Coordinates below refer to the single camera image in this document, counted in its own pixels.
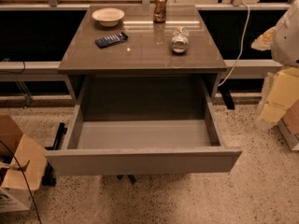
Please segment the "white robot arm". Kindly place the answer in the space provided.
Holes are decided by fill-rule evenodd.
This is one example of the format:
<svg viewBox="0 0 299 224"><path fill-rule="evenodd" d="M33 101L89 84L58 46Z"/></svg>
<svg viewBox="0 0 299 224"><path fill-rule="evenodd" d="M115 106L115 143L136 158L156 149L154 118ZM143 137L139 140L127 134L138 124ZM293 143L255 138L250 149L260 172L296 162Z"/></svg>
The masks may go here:
<svg viewBox="0 0 299 224"><path fill-rule="evenodd" d="M270 50L272 60L282 65L280 71L265 77L262 99L257 106L256 126L271 129L299 100L299 0L292 3L274 27L256 38L251 47Z"/></svg>

